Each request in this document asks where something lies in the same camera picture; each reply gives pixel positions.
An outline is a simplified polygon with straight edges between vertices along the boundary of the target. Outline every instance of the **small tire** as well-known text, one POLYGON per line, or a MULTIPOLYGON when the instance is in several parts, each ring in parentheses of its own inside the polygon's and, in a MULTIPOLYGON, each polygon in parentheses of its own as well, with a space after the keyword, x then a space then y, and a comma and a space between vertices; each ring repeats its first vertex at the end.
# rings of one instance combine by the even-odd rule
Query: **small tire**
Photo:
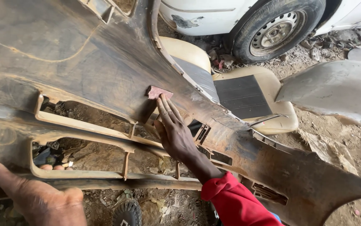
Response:
POLYGON ((325 0, 270 0, 259 8, 240 29, 233 44, 233 54, 246 64, 260 63, 276 58, 300 43, 315 28, 324 13, 324 9, 325 0), (268 40, 275 32, 262 34, 265 37, 261 36, 262 39, 257 40, 261 31, 265 31, 264 28, 268 27, 268 32, 272 31, 274 28, 271 27, 270 30, 271 23, 274 23, 276 19, 285 20, 291 13, 301 15, 298 18, 302 21, 296 19, 296 22, 293 20, 292 22, 284 22, 285 27, 290 26, 288 29, 278 25, 277 28, 279 29, 275 29, 279 33, 276 37, 280 36, 278 38, 279 43, 273 44, 273 47, 267 47, 269 46, 268 40), (288 34, 285 36, 285 32, 281 29, 287 30, 288 34))

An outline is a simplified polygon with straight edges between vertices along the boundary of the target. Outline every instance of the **red sleeve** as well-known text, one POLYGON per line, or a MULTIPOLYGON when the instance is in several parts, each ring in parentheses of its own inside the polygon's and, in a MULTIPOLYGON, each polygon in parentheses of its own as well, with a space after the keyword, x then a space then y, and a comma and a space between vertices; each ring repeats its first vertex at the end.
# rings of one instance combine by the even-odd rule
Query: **red sleeve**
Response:
POLYGON ((225 226, 283 226, 231 172, 207 181, 201 198, 213 203, 225 226))

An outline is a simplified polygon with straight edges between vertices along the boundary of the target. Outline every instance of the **wheel rim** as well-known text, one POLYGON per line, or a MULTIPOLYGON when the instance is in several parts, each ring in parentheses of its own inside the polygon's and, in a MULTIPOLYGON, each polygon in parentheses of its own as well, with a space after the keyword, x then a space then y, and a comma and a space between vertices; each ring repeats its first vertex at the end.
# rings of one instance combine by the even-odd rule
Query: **wheel rim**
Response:
POLYGON ((272 19, 254 35, 250 52, 255 56, 271 54, 288 44, 306 24, 306 13, 292 11, 272 19))

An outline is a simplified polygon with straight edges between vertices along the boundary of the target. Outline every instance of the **car tire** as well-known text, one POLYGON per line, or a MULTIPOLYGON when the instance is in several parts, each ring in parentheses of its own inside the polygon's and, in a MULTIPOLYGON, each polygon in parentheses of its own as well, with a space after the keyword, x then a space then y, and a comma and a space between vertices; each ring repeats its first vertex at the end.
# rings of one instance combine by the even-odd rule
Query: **car tire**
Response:
POLYGON ((270 0, 235 36, 233 54, 246 64, 276 58, 315 28, 324 9, 325 0, 270 0))

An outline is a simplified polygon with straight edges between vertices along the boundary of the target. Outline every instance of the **peeling paint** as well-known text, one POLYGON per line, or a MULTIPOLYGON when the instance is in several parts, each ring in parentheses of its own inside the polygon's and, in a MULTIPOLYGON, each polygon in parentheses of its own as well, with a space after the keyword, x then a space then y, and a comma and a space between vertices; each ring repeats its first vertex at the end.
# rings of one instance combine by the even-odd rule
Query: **peeling paint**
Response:
POLYGON ((181 27, 181 28, 198 27, 199 25, 197 24, 197 22, 199 22, 203 18, 204 17, 196 17, 196 18, 193 18, 191 20, 185 20, 181 16, 172 15, 173 21, 176 23, 176 25, 178 27, 181 27))

